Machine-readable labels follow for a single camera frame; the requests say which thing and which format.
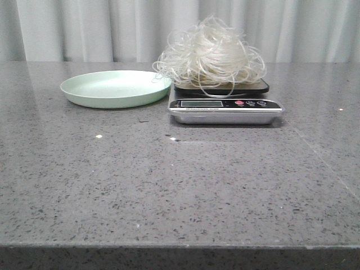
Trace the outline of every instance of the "bundle of noodles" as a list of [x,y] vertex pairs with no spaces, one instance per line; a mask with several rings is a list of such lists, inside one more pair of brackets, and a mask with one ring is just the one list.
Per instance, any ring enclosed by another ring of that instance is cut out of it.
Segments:
[[153,67],[176,84],[190,84],[206,95],[204,88],[228,83],[233,91],[236,83],[256,83],[266,74],[257,49],[240,38],[234,29],[210,16],[188,31],[172,32]]

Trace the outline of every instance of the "white curtain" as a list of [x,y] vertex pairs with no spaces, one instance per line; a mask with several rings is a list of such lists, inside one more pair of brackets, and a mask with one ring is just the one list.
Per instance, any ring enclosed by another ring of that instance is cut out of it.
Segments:
[[210,14],[266,62],[360,62],[359,0],[0,0],[0,60],[153,62]]

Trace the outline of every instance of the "kitchen scale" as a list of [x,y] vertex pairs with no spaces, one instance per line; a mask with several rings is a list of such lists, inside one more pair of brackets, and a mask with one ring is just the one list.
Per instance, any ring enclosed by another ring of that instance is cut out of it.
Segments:
[[261,80],[254,84],[238,84],[226,98],[232,86],[208,88],[206,96],[192,85],[174,85],[170,91],[168,110],[175,120],[184,124],[271,124],[284,108],[276,101],[255,97],[269,91]]

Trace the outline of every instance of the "lcd screen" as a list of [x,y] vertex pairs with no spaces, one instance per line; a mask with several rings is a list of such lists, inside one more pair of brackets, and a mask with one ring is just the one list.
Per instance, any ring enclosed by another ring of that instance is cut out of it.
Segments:
[[182,100],[181,107],[223,107],[221,100]]

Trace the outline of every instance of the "plastic plate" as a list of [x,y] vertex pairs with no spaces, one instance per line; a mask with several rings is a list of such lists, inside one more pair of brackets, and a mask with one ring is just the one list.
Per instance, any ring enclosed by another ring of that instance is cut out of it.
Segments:
[[160,100],[170,90],[171,83],[155,72],[113,70],[75,76],[61,83],[60,89],[75,104],[118,109]]

